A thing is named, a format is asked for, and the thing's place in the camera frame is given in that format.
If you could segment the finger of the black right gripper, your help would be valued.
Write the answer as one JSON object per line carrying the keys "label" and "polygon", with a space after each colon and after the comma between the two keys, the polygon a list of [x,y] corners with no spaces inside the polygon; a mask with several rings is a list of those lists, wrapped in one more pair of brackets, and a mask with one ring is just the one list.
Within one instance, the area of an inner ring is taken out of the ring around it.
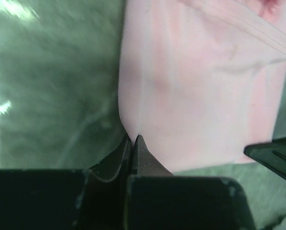
{"label": "finger of the black right gripper", "polygon": [[286,137],[248,145],[244,154],[286,180]]}

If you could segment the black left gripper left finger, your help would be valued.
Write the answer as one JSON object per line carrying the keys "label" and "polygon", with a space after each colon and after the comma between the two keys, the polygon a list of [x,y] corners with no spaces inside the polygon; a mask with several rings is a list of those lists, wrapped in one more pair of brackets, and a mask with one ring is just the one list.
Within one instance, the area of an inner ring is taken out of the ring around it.
{"label": "black left gripper left finger", "polygon": [[0,170],[0,230],[119,230],[131,141],[90,169]]}

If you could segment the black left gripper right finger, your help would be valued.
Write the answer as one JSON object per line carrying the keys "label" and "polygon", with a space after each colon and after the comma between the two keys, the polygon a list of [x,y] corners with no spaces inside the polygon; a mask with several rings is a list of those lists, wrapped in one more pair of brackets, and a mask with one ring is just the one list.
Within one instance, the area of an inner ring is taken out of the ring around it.
{"label": "black left gripper right finger", "polygon": [[142,136],[133,147],[127,181],[130,230],[253,230],[245,192],[234,179],[175,176],[148,150]]}

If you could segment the pink t-shirt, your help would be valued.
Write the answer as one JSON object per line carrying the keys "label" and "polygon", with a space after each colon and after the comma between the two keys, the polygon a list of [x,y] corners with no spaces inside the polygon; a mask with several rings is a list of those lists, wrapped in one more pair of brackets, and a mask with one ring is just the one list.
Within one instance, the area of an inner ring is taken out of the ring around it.
{"label": "pink t-shirt", "polygon": [[250,163],[286,78],[286,0],[129,0],[119,114],[171,172]]}

